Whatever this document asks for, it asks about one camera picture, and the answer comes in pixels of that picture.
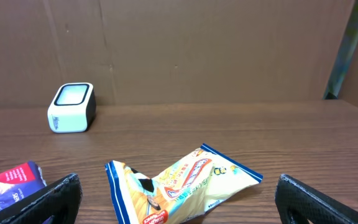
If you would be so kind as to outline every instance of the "brown tabletop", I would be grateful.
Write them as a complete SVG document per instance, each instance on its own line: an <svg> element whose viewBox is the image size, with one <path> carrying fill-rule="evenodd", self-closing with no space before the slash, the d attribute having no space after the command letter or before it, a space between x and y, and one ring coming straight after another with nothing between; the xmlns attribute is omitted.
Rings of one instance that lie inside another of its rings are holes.
<svg viewBox="0 0 358 224"><path fill-rule="evenodd" d="M78 173L77 223L117 223L104 164L149 177L207 143L264 175L193 223L280 223L282 173L358 210L358 108L341 100L300 103L100 106L90 130L54 134L47 108L0 109L0 172L33 160L47 183Z"/></svg>

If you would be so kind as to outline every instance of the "device screen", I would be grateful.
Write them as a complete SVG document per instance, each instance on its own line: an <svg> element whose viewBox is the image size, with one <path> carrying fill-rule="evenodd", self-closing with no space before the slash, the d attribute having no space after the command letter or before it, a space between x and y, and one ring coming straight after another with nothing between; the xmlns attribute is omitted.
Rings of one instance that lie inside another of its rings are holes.
<svg viewBox="0 0 358 224"><path fill-rule="evenodd" d="M66 85L62 88L58 99L57 105L78 105L84 100L86 91L88 90L87 84L79 85Z"/></svg>

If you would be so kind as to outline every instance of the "yellow graphic on package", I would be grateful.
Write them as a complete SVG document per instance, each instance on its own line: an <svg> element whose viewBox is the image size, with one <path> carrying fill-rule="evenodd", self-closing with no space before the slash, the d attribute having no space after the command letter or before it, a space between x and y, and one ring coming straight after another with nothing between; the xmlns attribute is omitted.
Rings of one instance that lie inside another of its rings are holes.
<svg viewBox="0 0 358 224"><path fill-rule="evenodd" d="M206 144L152 179L118 161L106 164L106 172L118 222L125 224L185 222L263 179Z"/></svg>

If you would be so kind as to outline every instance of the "white cube device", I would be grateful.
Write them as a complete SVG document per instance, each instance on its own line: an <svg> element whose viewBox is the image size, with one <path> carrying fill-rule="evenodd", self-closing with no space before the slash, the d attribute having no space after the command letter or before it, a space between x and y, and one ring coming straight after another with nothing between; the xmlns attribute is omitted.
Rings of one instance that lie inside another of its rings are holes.
<svg viewBox="0 0 358 224"><path fill-rule="evenodd" d="M95 114L93 85L67 83L59 88L49 106L49 127L56 133L83 132L88 129Z"/></svg>

